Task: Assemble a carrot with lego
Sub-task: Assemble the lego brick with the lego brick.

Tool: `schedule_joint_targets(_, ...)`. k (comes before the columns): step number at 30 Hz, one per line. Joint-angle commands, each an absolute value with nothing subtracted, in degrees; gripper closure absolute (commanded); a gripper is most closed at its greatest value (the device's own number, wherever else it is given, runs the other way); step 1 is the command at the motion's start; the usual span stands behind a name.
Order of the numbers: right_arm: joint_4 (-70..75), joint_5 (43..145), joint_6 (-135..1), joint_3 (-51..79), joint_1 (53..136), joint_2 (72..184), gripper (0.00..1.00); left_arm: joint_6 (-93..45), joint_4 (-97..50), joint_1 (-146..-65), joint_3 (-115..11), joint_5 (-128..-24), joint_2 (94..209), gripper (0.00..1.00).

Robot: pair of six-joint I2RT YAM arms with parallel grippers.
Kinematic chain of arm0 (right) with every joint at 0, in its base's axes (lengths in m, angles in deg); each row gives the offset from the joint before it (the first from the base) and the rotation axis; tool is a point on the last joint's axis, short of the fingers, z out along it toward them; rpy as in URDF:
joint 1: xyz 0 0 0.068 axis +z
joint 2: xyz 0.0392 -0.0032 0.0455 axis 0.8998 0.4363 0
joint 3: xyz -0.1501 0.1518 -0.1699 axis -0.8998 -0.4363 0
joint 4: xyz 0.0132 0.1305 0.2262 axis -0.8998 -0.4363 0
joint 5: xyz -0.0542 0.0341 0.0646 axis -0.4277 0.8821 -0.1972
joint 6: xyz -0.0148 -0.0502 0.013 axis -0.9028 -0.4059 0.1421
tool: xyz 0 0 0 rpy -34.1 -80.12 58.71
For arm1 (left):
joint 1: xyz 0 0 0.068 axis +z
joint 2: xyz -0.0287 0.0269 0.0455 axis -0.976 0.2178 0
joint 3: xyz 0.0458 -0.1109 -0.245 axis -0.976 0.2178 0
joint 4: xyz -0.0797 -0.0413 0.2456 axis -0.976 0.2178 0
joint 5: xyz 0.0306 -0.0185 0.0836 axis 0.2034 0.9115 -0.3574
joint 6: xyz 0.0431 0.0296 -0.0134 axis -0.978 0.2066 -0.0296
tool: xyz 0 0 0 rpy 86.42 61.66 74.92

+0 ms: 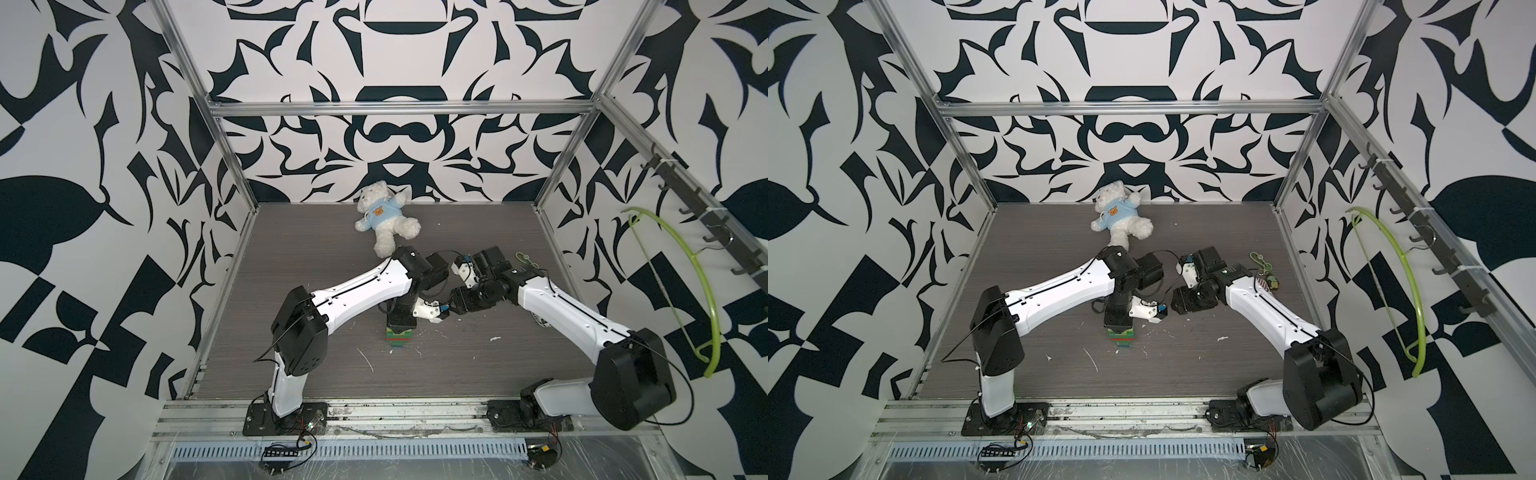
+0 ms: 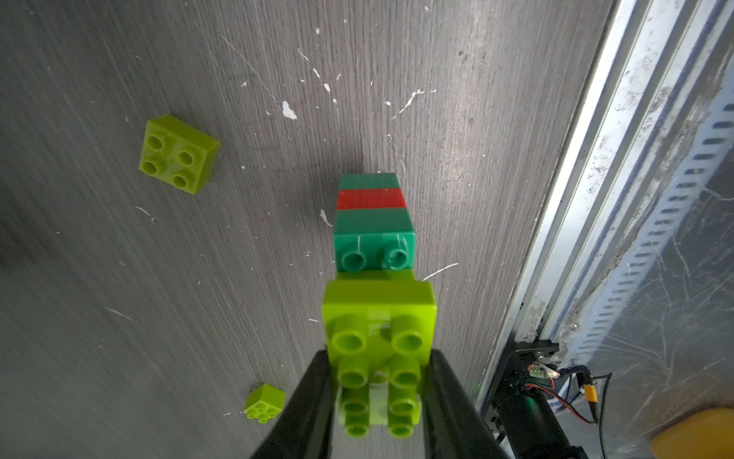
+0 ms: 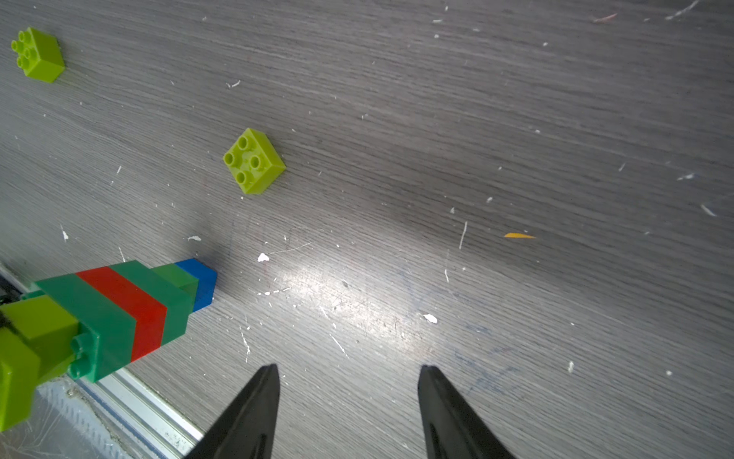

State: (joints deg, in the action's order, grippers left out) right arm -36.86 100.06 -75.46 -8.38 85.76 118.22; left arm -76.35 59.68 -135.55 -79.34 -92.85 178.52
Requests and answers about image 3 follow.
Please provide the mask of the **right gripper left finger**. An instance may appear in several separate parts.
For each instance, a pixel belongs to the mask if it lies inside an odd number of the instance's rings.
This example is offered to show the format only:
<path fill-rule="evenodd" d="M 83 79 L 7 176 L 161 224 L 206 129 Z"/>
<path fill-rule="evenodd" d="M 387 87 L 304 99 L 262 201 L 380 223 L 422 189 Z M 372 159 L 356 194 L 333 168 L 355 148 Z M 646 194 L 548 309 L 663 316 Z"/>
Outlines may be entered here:
<path fill-rule="evenodd" d="M 185 458 L 271 458 L 279 400 L 278 367 L 264 365 Z"/>

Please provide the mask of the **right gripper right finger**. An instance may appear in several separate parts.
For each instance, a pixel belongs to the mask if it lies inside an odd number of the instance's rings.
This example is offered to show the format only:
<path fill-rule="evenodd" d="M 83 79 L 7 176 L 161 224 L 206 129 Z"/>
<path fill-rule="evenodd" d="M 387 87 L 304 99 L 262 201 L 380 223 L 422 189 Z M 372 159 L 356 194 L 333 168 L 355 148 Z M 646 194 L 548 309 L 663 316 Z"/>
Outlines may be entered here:
<path fill-rule="evenodd" d="M 515 458 L 439 367 L 422 366 L 418 398 L 428 458 Z"/>

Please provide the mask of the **red lego brick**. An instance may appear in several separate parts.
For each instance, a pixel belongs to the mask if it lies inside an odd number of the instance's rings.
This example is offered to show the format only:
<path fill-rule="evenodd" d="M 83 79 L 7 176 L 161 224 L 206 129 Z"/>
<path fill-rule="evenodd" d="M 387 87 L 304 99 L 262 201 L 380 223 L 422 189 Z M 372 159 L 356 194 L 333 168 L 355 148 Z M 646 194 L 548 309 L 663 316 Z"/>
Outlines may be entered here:
<path fill-rule="evenodd" d="M 141 279 L 150 279 L 147 267 L 131 261 L 76 275 L 135 321 L 130 361 L 137 361 L 162 345 L 167 308 L 141 286 Z"/>

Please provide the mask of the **blue lego brick small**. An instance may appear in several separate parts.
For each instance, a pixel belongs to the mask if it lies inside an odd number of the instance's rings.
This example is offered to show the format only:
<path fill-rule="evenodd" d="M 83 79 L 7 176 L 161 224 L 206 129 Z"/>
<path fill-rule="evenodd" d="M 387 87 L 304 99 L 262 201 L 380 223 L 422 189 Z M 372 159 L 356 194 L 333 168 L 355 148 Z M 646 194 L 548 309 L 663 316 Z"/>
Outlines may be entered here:
<path fill-rule="evenodd" d="M 212 304 L 218 273 L 196 258 L 176 262 L 175 265 L 192 275 L 197 281 L 193 311 L 200 311 Z"/>

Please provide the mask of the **green lego brick long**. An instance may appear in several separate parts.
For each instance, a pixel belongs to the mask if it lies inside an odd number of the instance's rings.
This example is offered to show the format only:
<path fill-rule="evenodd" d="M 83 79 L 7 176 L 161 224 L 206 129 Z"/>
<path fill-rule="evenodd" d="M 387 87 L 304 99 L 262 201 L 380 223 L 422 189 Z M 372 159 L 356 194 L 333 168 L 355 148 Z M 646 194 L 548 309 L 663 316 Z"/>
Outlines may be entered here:
<path fill-rule="evenodd" d="M 162 345 L 185 334 L 189 315 L 193 311 L 192 298 L 163 279 L 139 261 L 128 261 L 112 266 L 112 270 L 130 281 L 166 308 L 162 331 Z"/>
<path fill-rule="evenodd" d="M 130 363 L 136 322 L 126 311 L 74 273 L 36 281 L 34 288 L 80 324 L 71 342 L 75 360 L 69 374 L 73 379 L 95 383 Z"/>

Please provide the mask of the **lime lego brick small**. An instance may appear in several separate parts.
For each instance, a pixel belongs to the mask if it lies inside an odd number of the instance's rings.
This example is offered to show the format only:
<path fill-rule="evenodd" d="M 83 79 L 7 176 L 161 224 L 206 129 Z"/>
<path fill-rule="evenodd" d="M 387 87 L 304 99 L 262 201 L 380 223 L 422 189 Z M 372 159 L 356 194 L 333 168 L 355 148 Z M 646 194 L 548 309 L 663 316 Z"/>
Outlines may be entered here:
<path fill-rule="evenodd" d="M 267 135 L 248 128 L 223 157 L 244 195 L 262 194 L 285 170 Z"/>
<path fill-rule="evenodd" d="M 37 385 L 65 373 L 75 359 L 71 342 L 78 320 L 49 296 L 34 296 L 1 307 L 11 329 L 40 358 Z"/>
<path fill-rule="evenodd" d="M 29 27 L 18 33 L 11 49 L 17 54 L 17 67 L 27 78 L 53 83 L 65 71 L 57 39 L 50 34 Z"/>

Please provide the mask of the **green lego brick small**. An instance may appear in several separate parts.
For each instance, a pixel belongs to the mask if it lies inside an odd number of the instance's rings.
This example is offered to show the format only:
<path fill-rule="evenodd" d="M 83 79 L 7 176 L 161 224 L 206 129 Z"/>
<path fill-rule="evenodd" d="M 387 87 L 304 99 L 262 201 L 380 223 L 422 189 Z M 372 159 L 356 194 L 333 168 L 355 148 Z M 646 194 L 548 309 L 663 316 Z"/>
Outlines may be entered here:
<path fill-rule="evenodd" d="M 151 271 L 182 290 L 193 301 L 196 300 L 199 279 L 194 275 L 191 275 L 175 263 L 152 268 Z"/>

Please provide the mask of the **lime lego brick long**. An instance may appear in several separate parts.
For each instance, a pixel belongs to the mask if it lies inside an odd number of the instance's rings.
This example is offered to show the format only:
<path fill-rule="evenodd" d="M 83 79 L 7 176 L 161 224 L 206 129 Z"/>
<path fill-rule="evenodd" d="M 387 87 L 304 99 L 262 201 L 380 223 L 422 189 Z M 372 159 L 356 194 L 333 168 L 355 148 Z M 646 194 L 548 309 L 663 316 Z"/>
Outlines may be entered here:
<path fill-rule="evenodd" d="M 32 412 L 40 358 L 9 328 L 1 329 L 1 430 Z"/>

